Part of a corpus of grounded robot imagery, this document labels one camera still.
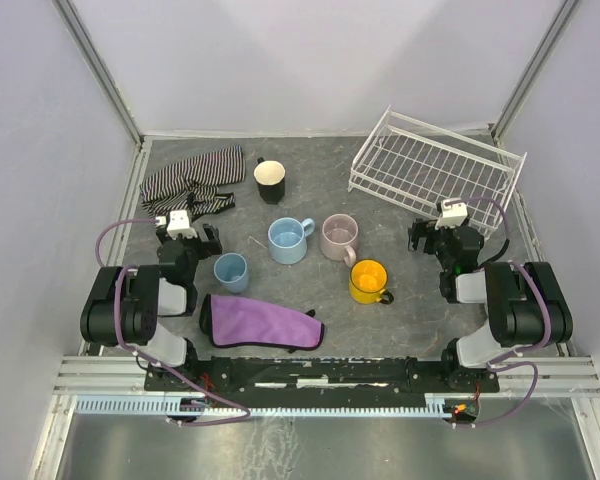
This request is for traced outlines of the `yellow mug black handle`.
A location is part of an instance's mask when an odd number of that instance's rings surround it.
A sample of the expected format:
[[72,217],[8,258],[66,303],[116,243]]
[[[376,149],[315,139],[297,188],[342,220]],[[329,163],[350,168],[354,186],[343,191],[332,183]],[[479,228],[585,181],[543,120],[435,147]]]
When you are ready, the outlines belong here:
[[378,261],[360,260],[351,268],[349,294],[359,304],[392,304],[394,296],[387,289],[387,284],[387,270]]

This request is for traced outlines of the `white wire dish rack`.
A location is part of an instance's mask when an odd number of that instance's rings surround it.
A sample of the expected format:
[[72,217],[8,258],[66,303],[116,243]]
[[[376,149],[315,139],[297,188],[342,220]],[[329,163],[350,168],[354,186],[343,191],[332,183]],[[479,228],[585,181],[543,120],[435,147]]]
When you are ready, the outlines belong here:
[[352,160],[348,189],[356,189],[424,218],[438,217],[444,199],[476,198],[470,223],[485,237],[502,224],[524,154],[510,153],[388,107]]

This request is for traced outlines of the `light blue mug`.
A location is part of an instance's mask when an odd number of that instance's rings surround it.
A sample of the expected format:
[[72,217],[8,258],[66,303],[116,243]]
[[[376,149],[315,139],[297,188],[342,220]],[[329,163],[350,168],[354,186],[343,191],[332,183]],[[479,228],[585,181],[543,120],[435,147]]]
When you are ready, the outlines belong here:
[[293,265],[300,262],[307,253],[307,237],[315,230],[311,218],[299,221],[284,217],[275,220],[268,229],[268,250],[279,264]]

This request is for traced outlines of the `black cup white interior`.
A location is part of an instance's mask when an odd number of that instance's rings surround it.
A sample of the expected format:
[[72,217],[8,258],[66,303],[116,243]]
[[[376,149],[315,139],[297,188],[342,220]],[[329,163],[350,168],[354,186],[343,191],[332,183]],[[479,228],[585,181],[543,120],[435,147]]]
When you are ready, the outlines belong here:
[[280,162],[258,158],[254,179],[265,203],[277,205],[284,198],[286,170]]

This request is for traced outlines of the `pink mug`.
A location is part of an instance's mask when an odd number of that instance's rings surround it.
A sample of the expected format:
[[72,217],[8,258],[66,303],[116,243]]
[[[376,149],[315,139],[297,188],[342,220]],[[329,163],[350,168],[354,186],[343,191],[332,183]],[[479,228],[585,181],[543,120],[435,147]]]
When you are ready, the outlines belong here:
[[334,214],[322,224],[320,250],[323,255],[333,261],[343,261],[352,268],[357,261],[359,244],[359,227],[349,215]]

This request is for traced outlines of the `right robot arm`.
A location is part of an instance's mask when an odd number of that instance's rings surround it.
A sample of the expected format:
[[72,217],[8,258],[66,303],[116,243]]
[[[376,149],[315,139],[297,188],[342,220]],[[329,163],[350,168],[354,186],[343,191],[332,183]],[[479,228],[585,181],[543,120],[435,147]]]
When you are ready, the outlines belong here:
[[486,312],[477,331],[450,341],[439,361],[423,364],[448,388],[472,387],[495,377],[488,370],[494,363],[571,339],[572,314],[549,263],[503,262],[508,242],[480,262],[484,236],[467,220],[438,227],[416,219],[408,234],[411,250],[423,243],[423,252],[438,260],[441,296],[451,304],[481,304]]

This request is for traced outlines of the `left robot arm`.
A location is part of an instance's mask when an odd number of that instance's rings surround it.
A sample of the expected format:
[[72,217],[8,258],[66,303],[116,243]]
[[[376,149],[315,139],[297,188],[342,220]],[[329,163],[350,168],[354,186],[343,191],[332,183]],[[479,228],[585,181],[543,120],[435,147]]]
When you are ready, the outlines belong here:
[[201,260],[223,253],[219,232],[204,224],[207,239],[202,240],[190,225],[172,229],[165,217],[153,222],[160,240],[157,262],[101,267],[80,317],[80,332],[90,344],[118,346],[146,360],[146,390],[194,389],[201,370],[193,343],[158,319],[194,313],[196,269]]

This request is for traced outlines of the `small blue tumbler cup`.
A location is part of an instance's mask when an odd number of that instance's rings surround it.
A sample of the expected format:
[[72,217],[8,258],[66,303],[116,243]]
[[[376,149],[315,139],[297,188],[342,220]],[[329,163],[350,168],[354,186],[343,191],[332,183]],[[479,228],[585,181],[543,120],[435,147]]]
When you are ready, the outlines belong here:
[[233,294],[241,294],[248,288],[248,265],[240,254],[221,255],[214,264],[214,275],[220,284]]

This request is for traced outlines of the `striped cloth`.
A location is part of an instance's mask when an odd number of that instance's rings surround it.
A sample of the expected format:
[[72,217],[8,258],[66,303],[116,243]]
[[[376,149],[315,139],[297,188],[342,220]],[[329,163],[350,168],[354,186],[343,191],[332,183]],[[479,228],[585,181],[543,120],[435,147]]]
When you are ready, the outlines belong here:
[[246,162],[239,145],[193,156],[168,165],[140,185],[141,204],[149,216],[186,210],[192,217],[219,214],[235,207],[235,194],[221,187],[240,183]]

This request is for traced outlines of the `purple cloth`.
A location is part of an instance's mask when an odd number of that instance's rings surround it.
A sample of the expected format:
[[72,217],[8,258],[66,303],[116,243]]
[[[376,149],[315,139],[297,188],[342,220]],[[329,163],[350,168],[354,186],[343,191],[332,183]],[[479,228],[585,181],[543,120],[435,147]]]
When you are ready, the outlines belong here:
[[237,296],[207,294],[199,313],[199,328],[216,348],[261,346],[289,353],[313,351],[323,342],[326,327],[313,310],[303,313],[280,305]]

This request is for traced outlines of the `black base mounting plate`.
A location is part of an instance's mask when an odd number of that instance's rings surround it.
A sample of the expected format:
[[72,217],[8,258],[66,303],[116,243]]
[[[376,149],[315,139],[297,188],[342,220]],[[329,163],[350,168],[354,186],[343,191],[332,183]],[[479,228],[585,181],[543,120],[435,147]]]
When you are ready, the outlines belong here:
[[[500,391],[498,377],[452,390],[427,372],[425,360],[406,358],[262,359],[213,357],[198,360],[197,386],[210,392],[213,407],[254,409],[423,407],[427,394]],[[192,393],[194,389],[154,391]]]

